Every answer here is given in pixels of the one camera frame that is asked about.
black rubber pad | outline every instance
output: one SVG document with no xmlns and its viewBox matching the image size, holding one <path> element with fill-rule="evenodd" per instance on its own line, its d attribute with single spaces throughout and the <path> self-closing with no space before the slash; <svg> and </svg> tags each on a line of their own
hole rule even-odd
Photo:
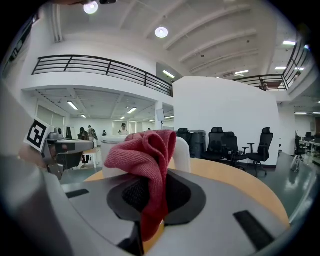
<svg viewBox="0 0 320 256">
<path fill-rule="evenodd" d="M 249 211 L 239 211 L 233 216 L 258 251 L 275 240 Z"/>
</svg>

gray trash bin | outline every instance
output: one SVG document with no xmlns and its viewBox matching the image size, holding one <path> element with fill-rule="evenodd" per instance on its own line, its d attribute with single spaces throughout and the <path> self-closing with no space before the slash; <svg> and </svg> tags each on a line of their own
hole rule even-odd
<svg viewBox="0 0 320 256">
<path fill-rule="evenodd" d="M 191 134 L 189 147 L 191 158 L 201 158 L 201 154 L 206 152 L 206 132 L 204 130 L 190 130 Z"/>
</svg>

wooden table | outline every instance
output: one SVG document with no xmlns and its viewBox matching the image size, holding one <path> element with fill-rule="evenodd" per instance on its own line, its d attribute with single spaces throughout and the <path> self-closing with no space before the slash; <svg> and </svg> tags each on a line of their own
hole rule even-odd
<svg viewBox="0 0 320 256">
<path fill-rule="evenodd" d="M 234 186 L 274 213 L 274 215 L 277 216 L 286 227 L 290 227 L 288 215 L 279 198 L 259 179 L 242 170 L 218 162 L 191 158 L 190 164 L 192 174 Z M 176 169 L 173 159 L 169 163 L 168 168 Z M 102 171 L 99 171 L 87 178 L 85 182 L 98 181 L 102 179 L 104 179 L 104 175 Z M 156 243 L 163 231 L 164 224 L 162 223 L 154 237 L 143 243 L 145 253 L 147 253 Z"/>
</svg>

black metal railing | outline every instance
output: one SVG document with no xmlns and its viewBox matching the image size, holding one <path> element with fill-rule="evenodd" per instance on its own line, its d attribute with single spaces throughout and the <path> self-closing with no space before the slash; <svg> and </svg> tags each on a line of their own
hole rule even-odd
<svg viewBox="0 0 320 256">
<path fill-rule="evenodd" d="M 288 85 L 282 74 L 264 74 L 234 79 L 250 86 L 254 86 L 264 91 L 286 91 Z"/>
<path fill-rule="evenodd" d="M 137 67 L 107 58 L 86 55 L 54 55 L 38 58 L 32 75 L 81 72 L 127 80 L 173 97 L 172 84 Z"/>
<path fill-rule="evenodd" d="M 308 47 L 305 47 L 304 41 L 299 39 L 298 35 L 296 41 L 297 43 L 294 45 L 289 62 L 282 74 L 255 75 L 233 79 L 233 81 L 245 83 L 264 91 L 288 90 L 304 70 L 305 66 L 312 60 L 312 55 Z"/>
</svg>

red cloth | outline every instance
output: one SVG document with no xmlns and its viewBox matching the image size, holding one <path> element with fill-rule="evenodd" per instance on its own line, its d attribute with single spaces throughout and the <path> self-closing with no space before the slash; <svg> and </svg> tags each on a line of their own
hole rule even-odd
<svg viewBox="0 0 320 256">
<path fill-rule="evenodd" d="M 141 214 L 142 240 L 150 240 L 168 214 L 166 177 L 174 154 L 177 135 L 172 130 L 155 130 L 130 134 L 114 146 L 104 165 L 149 179 L 150 199 Z"/>
</svg>

